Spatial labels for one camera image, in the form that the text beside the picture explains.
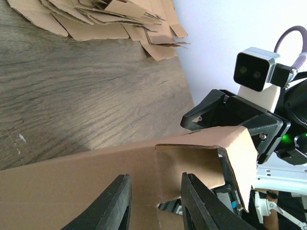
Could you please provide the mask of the stack of flat cardboard sheets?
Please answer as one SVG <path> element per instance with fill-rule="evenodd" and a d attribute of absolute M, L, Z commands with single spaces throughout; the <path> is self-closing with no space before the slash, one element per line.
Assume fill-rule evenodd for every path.
<path fill-rule="evenodd" d="M 177 56 L 188 34 L 171 0 L 10 0 L 33 25 L 76 41 L 139 41 L 156 61 Z"/>

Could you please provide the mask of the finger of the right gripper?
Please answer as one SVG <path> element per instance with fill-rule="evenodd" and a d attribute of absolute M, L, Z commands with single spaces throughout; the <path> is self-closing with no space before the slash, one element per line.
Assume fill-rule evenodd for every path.
<path fill-rule="evenodd" d="M 211 90 L 194 108 L 182 116 L 181 127 L 195 131 L 210 127 L 231 126 L 231 119 L 224 114 L 225 102 L 232 93 L 227 90 Z"/>

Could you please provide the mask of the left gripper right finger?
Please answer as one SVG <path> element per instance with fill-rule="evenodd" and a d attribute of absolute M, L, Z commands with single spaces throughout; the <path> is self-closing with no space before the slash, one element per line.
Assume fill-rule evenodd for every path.
<path fill-rule="evenodd" d="M 186 230 L 252 230 L 230 211 L 194 174 L 184 172 L 181 181 L 181 204 Z"/>

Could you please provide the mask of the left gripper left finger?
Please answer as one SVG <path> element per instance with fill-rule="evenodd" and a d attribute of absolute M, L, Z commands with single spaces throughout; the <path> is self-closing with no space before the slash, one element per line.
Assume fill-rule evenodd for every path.
<path fill-rule="evenodd" d="M 64 230 L 128 230 L 130 227 L 132 185 L 121 174 Z"/>

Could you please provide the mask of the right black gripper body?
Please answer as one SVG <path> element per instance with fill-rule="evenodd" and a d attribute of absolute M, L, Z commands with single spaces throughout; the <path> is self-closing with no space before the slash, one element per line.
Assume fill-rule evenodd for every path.
<path fill-rule="evenodd" d="M 258 152 L 257 163 L 272 155 L 291 122 L 237 95 L 223 95 L 216 103 L 206 96 L 200 103 L 204 113 L 200 124 L 207 127 L 243 126 L 248 129 Z"/>

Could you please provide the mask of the brown cardboard box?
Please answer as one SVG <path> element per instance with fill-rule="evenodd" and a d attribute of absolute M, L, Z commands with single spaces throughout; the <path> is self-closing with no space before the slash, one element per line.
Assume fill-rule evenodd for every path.
<path fill-rule="evenodd" d="M 242 126 L 212 127 L 60 157 L 1 171 L 0 227 L 59 230 L 81 214 L 120 174 L 132 182 L 132 230 L 181 230 L 183 218 L 160 211 L 179 198 L 183 173 L 208 188 L 225 184 L 219 156 L 230 163 L 241 203 L 248 207 L 257 151 Z"/>

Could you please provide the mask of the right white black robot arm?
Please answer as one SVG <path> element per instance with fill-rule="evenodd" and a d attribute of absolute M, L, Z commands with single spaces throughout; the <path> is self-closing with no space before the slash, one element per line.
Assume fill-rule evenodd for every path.
<path fill-rule="evenodd" d="M 286 88 L 272 85 L 256 92 L 240 87 L 238 94 L 211 90 L 183 115 L 188 130 L 216 126 L 244 126 L 258 151 L 257 163 L 272 155 L 291 164 L 307 162 L 307 74 L 301 72 Z"/>

